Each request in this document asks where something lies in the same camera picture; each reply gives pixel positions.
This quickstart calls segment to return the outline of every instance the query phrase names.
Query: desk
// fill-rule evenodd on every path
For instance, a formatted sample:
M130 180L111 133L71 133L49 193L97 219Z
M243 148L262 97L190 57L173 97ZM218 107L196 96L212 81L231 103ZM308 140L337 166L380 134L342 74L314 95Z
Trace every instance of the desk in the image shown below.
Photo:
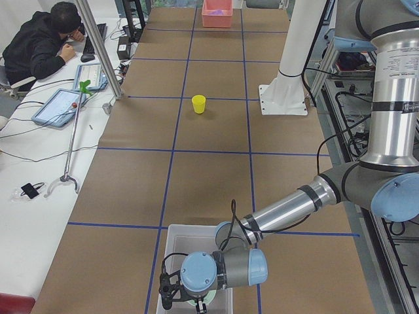
M119 60L116 54L118 41L109 39L119 19L97 20L107 23L105 47L112 64ZM73 43L77 55L54 75L38 80L35 86L63 79L72 79L80 64L84 43ZM73 82L61 82L37 88L24 101L46 101L57 88L71 89ZM102 105L113 100L109 87L90 100L81 111L74 148L98 144L108 120ZM36 103L20 106L11 118L30 119L38 107ZM16 137L0 139L0 150L24 158L38 160L68 149L73 123L62 129L41 128ZM33 122L10 121L0 131L0 137L35 129ZM95 154L95 149L75 152L70 175L83 184ZM38 297L65 225L76 202L74 185L59 186L48 199L42 195L27 202L10 201L12 191L26 183L51 183L64 174L67 155L34 163L0 153L0 292Z

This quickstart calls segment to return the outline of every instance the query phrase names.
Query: computer mouse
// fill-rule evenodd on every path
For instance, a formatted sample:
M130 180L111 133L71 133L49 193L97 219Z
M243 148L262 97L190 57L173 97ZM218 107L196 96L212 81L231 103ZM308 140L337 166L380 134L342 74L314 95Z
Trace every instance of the computer mouse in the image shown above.
M90 60L94 60L94 54L83 54L80 58L80 61L87 62Z

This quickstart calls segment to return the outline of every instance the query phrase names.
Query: label sticker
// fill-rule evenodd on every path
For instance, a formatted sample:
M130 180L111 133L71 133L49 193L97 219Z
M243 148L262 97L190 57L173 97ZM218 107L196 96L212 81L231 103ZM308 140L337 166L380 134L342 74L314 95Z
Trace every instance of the label sticker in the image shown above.
M419 78L419 47L398 48L377 55L375 81Z
M417 113L419 111L419 102L408 102L403 104L402 113Z

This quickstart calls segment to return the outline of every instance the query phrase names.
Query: white pole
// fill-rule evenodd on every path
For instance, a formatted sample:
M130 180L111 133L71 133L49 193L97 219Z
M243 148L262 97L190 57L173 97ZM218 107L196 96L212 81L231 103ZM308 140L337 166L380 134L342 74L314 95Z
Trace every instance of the white pole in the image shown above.
M262 114L307 115L300 74L327 0L296 0L278 76L260 85Z

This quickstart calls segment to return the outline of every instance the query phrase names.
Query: grid line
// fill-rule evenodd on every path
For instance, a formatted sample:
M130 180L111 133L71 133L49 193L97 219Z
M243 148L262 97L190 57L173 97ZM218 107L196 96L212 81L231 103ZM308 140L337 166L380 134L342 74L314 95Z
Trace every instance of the grid line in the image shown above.
M192 32L191 32L191 39L189 41L188 59L186 61L185 75L183 76L182 93L181 93L181 98L180 98L180 102L179 102L179 110L177 112L177 121L176 121L176 127L175 127L175 134L174 134L174 137L173 137L172 153L171 153L171 156L170 156L168 177L167 177L167 180L166 180L166 187L165 187L165 191L164 191L164 198L163 198L163 204L162 204L162 212L161 212L161 215L160 215L159 227L161 227L163 225L164 212L166 210L166 200L167 200L167 195L168 195L168 190L169 190L170 175L172 173L173 156L175 154L177 130L178 130L179 121L180 121L180 118L181 118L183 95L185 94L185 85L186 85L186 81L187 81L189 58L191 56L192 40L193 40L193 37L194 37L194 28L195 28L195 21L196 21L196 11L197 11L197 9L195 9L194 22L193 22L193 25L192 25ZM155 268L156 268L156 260L157 260L157 254L158 254L158 247L160 246L161 231L162 231L161 229L158 229L157 240L156 240L156 247L155 247L155 254L154 254L154 257L153 257L153 265L152 265L152 268L151 268L150 281L149 281L149 290L148 290L148 293L147 293L147 301L146 301L146 304L145 304L144 314L148 314L148 310L149 310L150 297L151 297L151 288L153 286L153 279L154 279Z
M217 33L267 33L267 34L287 34L288 31L244 31L243 29L241 31L227 31L227 30L219 30L219 29L194 29L192 31L189 31L187 29L164 29L164 28L147 28L149 31L183 31L192 33L203 33L203 32L217 32Z
M166 96L127 96L128 98L145 98L145 99L192 99L192 97L166 97ZM216 98L206 97L208 100L223 100L223 101L259 101L259 99L246 98Z
M152 230L167 230L168 226L144 226L136 224L101 224L97 222L77 222L69 221L67 224L71 226L84 227L103 227L103 228L133 228L133 229L152 229ZM275 233L276 235L284 236L320 236L320 237L361 237L360 234L351 232L311 232L311 231L281 231Z
M242 45L243 45L243 68L244 68L244 89L246 93L246 119L247 119L247 138L249 141L249 165L250 165L250 187L251 187L251 209L252 213L256 212L255 204L255 181L253 179L253 160L251 153L251 130L250 130L250 111L249 111L249 101L248 92L247 92L247 73L246 73L246 44L244 41L244 26L243 26L243 11L240 11L240 23L242 27ZM257 291L257 311L259 314L262 314L262 296L261 296L261 286L260 284L256 285Z
M145 58L145 57L134 57L132 60L143 60L143 61L188 61L188 59L169 59L169 58ZM189 61L192 62L232 62L232 63L242 63L243 60L216 60L216 59L190 59ZM263 60L249 60L244 61L248 63L280 63L280 60L278 61L263 61Z
M102 150L131 150L140 152L191 152L195 154L242 154L242 155L273 155L273 156L302 156L302 157L316 157L316 153L303 152L238 152L238 151L223 151L223 150L188 150L188 149L163 149L163 148L134 148L134 147L98 147ZM320 157L330 157L329 154L320 154Z

